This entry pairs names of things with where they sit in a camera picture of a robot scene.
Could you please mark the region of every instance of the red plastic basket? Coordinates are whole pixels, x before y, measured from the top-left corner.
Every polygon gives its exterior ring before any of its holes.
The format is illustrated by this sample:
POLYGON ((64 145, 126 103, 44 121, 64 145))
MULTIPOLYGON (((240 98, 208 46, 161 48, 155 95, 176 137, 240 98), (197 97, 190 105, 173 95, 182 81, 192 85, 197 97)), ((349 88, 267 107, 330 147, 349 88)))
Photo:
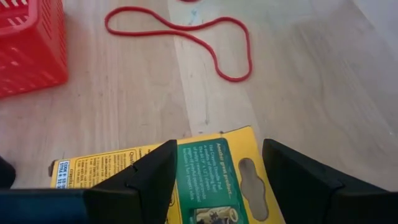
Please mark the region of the red plastic basket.
POLYGON ((0 0, 0 97, 67 80, 62 0, 0 0))

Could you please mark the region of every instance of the red rubber band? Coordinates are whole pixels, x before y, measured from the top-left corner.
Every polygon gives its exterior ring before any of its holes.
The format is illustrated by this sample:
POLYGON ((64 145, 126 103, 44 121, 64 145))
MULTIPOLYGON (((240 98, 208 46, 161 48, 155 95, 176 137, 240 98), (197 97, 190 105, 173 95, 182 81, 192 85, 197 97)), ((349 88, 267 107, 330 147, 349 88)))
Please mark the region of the red rubber band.
POLYGON ((248 28, 243 24, 243 22, 241 22, 237 19, 234 19, 232 17, 219 17, 213 21, 206 22, 204 24, 200 24, 197 26, 181 26, 181 25, 176 25, 176 24, 173 24, 173 23, 165 20, 160 15, 158 15, 156 12, 151 11, 150 9, 146 9, 143 7, 137 7, 137 6, 124 6, 124 7, 116 8, 116 9, 112 10, 111 12, 109 12, 108 15, 106 15, 105 28, 109 33, 111 33, 113 35, 131 36, 131 37, 152 36, 152 35, 179 35, 181 37, 185 37, 189 40, 192 40, 192 41, 204 46, 204 48, 206 48, 209 51, 209 53, 213 57, 217 74, 221 78, 224 78, 225 80, 230 81, 230 82, 244 81, 250 77, 251 72, 252 72, 253 65, 252 65, 252 60, 251 60, 250 38, 249 38, 248 28), (174 29, 174 30, 152 30, 152 31, 143 31, 143 32, 126 32, 126 31, 118 31, 118 30, 114 30, 114 29, 110 28, 109 20, 116 14, 119 14, 120 12, 126 12, 126 11, 136 11, 136 12, 143 12, 143 13, 149 14, 149 15, 153 16, 155 19, 157 19, 159 22, 163 23, 167 27, 174 29), (242 77, 230 77, 230 76, 225 75, 220 70, 220 68, 218 66, 218 59, 217 59, 216 53, 213 50, 213 48, 211 48, 210 45, 208 45, 203 40, 201 40, 191 34, 188 34, 186 32, 182 32, 182 31, 192 31, 192 30, 204 29, 204 28, 213 26, 219 22, 232 22, 232 23, 240 26, 240 28, 242 28, 242 30, 244 31, 244 35, 246 38, 246 48, 247 48, 247 54, 248 54, 249 71, 247 72, 247 74, 245 74, 242 77))

